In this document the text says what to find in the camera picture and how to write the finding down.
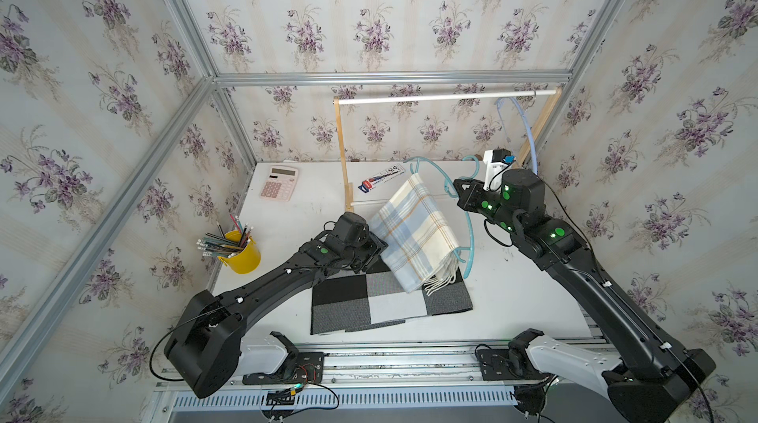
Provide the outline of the teal plastic hanger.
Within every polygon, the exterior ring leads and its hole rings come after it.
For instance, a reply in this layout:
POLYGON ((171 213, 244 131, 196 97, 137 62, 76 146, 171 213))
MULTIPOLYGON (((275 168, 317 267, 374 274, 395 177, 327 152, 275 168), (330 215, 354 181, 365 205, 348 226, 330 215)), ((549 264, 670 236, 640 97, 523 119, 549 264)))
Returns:
POLYGON ((409 160, 405 160, 404 164, 410 166, 411 174, 419 173, 422 164, 429 164, 442 176, 444 194, 436 195, 435 197, 443 201, 442 211, 444 211, 445 217, 453 231, 456 231, 456 233, 458 233, 458 231, 463 231, 463 224, 466 224, 468 244, 458 246, 454 250, 454 256, 459 264, 465 265, 462 277, 468 279, 476 257, 475 231, 473 229, 471 215, 457 206, 457 201, 460 199, 460 196, 454 188, 453 178, 437 162, 425 158, 424 156, 413 156, 409 160))

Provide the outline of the blue cream plaid scarf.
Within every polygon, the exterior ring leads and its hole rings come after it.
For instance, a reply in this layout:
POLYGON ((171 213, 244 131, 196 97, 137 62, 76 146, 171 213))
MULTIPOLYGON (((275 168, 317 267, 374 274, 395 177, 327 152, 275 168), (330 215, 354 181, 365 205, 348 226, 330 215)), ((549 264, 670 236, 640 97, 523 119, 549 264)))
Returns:
POLYGON ((463 247, 422 176, 412 174, 369 220, 381 259, 401 288, 431 296, 459 278, 463 247))

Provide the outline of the light blue plastic hanger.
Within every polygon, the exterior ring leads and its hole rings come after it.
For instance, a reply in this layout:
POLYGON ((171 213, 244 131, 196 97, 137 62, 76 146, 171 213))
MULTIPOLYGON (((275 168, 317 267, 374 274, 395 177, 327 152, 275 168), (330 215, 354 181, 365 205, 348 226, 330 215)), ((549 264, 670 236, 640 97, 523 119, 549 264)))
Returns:
POLYGON ((527 138, 527 144, 529 146, 529 154, 531 157, 531 170, 535 175, 539 174, 539 165, 537 162, 537 152, 536 152, 536 145, 535 145, 535 139, 533 135, 533 131, 531 128, 531 125, 528 121, 528 118, 526 116, 525 110, 522 107, 522 105, 516 100, 515 97, 500 97, 496 102, 495 106, 497 107, 497 115, 499 115, 499 120, 503 120, 503 115, 501 115, 501 111, 503 110, 503 105, 505 104, 506 100, 510 100, 513 104, 514 108, 519 114, 519 117, 522 121, 524 131, 527 138))

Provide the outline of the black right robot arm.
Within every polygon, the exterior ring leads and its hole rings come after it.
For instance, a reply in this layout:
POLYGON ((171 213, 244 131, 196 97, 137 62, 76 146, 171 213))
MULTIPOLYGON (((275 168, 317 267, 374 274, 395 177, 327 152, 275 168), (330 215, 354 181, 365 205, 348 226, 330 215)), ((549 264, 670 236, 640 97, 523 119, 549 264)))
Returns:
POLYGON ((608 275, 580 228, 547 214, 550 191, 527 169, 493 179, 453 182, 457 205, 510 236, 510 244, 560 284, 614 346, 597 353, 562 344, 529 328, 508 344, 507 369, 520 379, 565 378, 606 397, 629 422, 664 422, 716 369, 703 349, 688 349, 638 306, 608 275))

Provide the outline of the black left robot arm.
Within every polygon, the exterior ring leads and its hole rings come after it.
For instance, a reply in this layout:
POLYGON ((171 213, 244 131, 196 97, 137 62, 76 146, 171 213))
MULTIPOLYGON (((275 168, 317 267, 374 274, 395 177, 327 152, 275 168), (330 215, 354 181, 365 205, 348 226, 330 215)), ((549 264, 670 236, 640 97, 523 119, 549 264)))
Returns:
POLYGON ((258 321, 340 271, 369 270, 387 247, 363 217, 344 213, 260 278, 217 296, 207 290, 193 296, 162 339, 164 355, 196 397, 210 397, 235 374, 242 339, 258 321))

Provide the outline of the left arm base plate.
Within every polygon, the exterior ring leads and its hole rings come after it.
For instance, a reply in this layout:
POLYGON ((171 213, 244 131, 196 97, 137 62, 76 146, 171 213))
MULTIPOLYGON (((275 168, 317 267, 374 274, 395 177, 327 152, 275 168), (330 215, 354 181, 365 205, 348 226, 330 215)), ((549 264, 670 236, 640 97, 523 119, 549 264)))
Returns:
POLYGON ((300 351, 280 332, 272 331, 241 351, 237 375, 244 385, 322 383, 326 354, 300 351))

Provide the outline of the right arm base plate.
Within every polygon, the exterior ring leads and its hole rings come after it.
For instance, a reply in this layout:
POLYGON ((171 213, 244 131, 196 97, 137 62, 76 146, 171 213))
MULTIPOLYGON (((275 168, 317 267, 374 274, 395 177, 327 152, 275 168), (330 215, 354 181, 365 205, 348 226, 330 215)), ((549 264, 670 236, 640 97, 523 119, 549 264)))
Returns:
POLYGON ((527 355, 532 341, 544 336, 544 332, 529 328, 510 340, 505 348, 493 348, 487 344, 475 347, 474 356, 479 364, 481 375, 487 382, 506 381, 545 381, 551 374, 540 372, 527 355))

